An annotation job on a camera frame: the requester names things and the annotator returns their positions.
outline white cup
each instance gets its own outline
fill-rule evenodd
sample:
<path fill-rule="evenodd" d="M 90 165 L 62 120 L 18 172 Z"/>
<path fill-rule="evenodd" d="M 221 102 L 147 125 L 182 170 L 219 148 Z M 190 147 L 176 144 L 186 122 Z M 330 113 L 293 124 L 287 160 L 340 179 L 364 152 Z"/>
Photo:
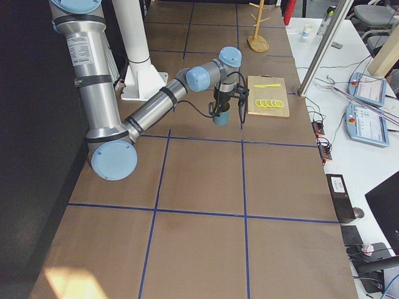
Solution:
<path fill-rule="evenodd" d="M 307 39 L 309 37 L 310 33 L 312 32 L 312 29 L 313 29 L 312 25 L 306 24 L 304 26 L 304 30 L 302 31 L 302 38 Z"/>

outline wooden round base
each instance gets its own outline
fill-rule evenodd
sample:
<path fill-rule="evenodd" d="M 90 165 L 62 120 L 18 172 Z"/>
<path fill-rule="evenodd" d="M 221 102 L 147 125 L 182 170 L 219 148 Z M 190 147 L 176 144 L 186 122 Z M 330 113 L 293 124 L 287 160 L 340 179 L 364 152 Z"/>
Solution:
<path fill-rule="evenodd" d="M 257 53 L 263 53 L 269 50 L 269 44 L 261 36 L 257 36 L 255 39 L 252 36 L 249 36 L 247 42 L 251 49 Z"/>

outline blue cable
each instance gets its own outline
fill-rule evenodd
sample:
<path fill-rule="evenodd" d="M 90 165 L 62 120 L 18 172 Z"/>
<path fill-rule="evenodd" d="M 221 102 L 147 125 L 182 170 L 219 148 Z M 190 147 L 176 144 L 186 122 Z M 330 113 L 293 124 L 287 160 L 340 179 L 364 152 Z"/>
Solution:
<path fill-rule="evenodd" d="M 394 282 L 398 277 L 399 277 L 399 274 L 398 274 L 397 276 L 395 276 L 395 277 L 391 280 L 391 282 L 388 284 L 387 288 L 385 289 L 385 291 L 384 291 L 384 293 L 382 294 L 382 296 L 381 296 L 380 299 L 382 299 L 382 298 L 385 297 L 385 295 L 386 295 L 386 294 L 388 293 L 388 291 L 389 291 L 389 288 L 391 287 L 391 285 L 393 284 L 393 282 Z"/>

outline warning label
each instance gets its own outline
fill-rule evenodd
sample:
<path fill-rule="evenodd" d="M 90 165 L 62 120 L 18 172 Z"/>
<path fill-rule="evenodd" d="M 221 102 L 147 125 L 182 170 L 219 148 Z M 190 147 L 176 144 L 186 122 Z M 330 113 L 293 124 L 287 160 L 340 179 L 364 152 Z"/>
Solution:
<path fill-rule="evenodd" d="M 67 39 L 72 65 L 75 67 L 82 64 L 92 64 L 93 55 L 87 36 L 72 37 Z"/>

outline white pole base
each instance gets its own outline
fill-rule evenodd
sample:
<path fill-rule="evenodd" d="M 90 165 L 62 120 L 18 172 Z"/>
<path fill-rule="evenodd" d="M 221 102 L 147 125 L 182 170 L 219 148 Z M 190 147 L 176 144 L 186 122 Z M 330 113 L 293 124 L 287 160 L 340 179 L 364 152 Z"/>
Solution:
<path fill-rule="evenodd" d="M 137 71 L 137 81 L 134 82 L 132 69 L 128 66 L 125 88 L 121 94 L 122 100 L 146 102 L 168 81 L 168 73 L 161 73 L 151 64 L 145 69 Z"/>

